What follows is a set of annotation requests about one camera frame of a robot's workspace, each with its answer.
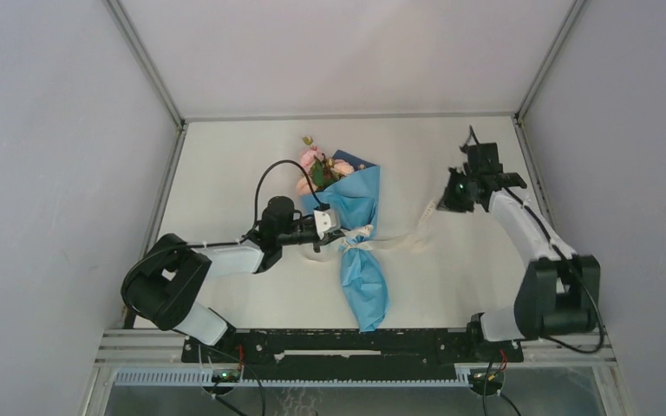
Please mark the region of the pink rose stem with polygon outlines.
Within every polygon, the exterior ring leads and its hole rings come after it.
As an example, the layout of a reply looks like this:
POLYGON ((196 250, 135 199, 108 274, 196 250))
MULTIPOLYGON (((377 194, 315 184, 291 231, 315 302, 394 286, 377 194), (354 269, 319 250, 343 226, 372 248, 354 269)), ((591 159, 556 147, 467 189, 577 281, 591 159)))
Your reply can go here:
POLYGON ((355 172, 356 169, 347 161, 336 159, 331 165, 331 171, 338 177, 345 177, 355 172))
POLYGON ((312 183, 310 189, 316 191, 318 185, 313 179, 313 173, 323 169, 326 157, 324 153, 318 149, 317 145, 314 144, 314 140, 310 136, 304 136, 302 142, 307 148, 301 153, 299 163, 310 178, 310 182, 312 183))
POLYGON ((312 182, 308 183, 308 180, 307 180, 306 177, 302 177, 297 182, 296 191, 297 191, 297 194, 299 196, 312 194, 316 190, 317 190, 317 186, 312 182))

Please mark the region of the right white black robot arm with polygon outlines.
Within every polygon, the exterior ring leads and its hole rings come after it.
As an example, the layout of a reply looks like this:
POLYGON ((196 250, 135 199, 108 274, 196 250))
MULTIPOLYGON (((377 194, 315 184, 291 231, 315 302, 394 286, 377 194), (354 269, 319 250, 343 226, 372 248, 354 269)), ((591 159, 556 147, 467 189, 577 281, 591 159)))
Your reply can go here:
POLYGON ((456 167, 449 173, 438 210, 466 213, 481 205, 506 232, 524 264, 512 302, 473 317, 480 328, 467 336, 467 352, 487 361, 503 341, 556 341, 600 327, 597 259, 578 254, 546 222, 532 206, 521 176, 456 167))

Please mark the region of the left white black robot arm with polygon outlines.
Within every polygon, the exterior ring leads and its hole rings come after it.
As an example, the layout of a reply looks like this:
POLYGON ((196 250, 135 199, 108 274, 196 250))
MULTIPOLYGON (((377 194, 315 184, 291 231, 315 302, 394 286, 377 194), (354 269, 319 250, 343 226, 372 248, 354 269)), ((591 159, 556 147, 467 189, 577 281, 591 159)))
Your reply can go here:
POLYGON ((301 215, 293 201, 269 200, 261 217, 237 242, 190 244, 173 233, 162 236, 124 277, 121 298, 137 316, 156 328, 187 335, 215 361, 236 350, 234 327, 198 299, 208 278, 257 274, 279 261, 290 245, 314 251, 343 236, 338 212, 321 203, 301 215))

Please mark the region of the blue wrapping paper sheet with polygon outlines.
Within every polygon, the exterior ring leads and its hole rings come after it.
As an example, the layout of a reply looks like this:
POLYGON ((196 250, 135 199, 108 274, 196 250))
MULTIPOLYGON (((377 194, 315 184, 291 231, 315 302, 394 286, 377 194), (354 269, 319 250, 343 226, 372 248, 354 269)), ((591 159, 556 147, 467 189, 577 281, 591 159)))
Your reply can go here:
POLYGON ((359 330, 372 332, 383 322, 389 309, 382 266, 370 251, 362 248, 362 243, 376 234, 381 169, 343 151, 325 157, 323 169, 313 173, 318 189, 300 196, 303 213, 311 214, 318 207, 317 202, 322 201, 338 212, 343 229, 370 228, 368 235, 344 238, 334 251, 341 254, 340 281, 359 330), (336 159, 347 161, 356 171, 338 177, 331 171, 336 159))

